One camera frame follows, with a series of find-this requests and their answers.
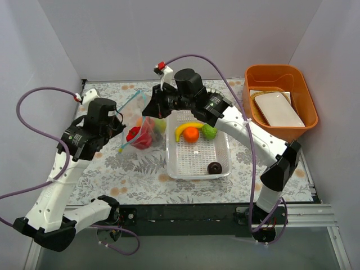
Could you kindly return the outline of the small green fruit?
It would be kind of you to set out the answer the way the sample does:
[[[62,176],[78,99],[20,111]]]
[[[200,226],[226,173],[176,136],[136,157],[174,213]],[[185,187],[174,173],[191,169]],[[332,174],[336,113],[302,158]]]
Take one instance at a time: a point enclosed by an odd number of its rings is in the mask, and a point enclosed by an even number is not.
[[[163,134],[167,128],[167,121],[164,119],[155,119],[155,129],[160,134]]]

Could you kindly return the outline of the clear zip top bag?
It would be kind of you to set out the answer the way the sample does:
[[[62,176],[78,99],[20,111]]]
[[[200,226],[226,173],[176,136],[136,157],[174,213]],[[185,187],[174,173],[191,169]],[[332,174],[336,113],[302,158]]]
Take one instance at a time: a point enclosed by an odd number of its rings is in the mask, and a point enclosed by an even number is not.
[[[150,96],[137,91],[116,111],[116,116],[125,125],[120,134],[120,153],[150,151],[164,143],[167,122],[142,115],[149,103]]]

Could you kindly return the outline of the red bell pepper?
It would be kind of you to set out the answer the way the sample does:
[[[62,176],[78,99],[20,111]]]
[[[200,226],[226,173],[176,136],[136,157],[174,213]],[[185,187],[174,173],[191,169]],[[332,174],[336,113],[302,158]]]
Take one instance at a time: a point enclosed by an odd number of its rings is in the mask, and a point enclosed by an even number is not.
[[[144,122],[141,126],[131,128],[126,136],[126,140],[131,146],[144,150],[152,145],[153,139],[151,133],[151,125]]]

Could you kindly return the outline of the peach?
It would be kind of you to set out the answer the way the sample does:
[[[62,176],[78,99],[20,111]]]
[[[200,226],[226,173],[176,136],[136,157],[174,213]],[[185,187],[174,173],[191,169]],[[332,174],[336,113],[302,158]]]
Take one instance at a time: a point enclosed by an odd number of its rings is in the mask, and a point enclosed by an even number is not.
[[[153,130],[155,128],[155,121],[150,117],[140,117],[136,122],[137,127],[141,127],[143,129]]]

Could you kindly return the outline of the black grape bunch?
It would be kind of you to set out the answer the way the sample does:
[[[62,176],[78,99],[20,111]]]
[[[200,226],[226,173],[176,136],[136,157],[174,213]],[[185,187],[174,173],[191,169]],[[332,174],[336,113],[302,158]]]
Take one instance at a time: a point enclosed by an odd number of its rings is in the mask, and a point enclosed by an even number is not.
[[[154,132],[152,135],[153,143],[158,143],[163,140],[163,134],[159,132]]]

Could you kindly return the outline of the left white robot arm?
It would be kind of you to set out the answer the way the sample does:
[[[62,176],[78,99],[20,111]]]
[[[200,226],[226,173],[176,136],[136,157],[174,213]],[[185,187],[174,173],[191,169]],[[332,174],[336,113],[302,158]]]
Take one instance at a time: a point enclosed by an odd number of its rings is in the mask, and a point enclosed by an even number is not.
[[[95,153],[125,128],[116,116],[115,101],[97,97],[86,107],[83,125],[79,120],[72,122],[61,137],[70,152],[58,145],[46,187],[27,215],[12,225],[41,247],[57,252],[65,250],[79,231],[97,222],[113,225],[120,217],[120,204],[106,195],[65,213],[70,195]]]

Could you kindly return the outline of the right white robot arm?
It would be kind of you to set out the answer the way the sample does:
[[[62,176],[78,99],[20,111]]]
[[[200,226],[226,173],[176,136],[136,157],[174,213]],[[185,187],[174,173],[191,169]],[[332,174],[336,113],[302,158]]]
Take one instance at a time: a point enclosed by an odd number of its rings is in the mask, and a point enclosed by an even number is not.
[[[260,180],[263,187],[256,201],[255,219],[270,222],[285,185],[298,166],[301,146],[271,135],[250,119],[219,92],[209,92],[201,76],[193,69],[173,72],[168,66],[155,67],[160,84],[152,89],[144,116],[164,119],[174,110],[189,110],[199,121],[226,133],[255,152],[267,166]]]

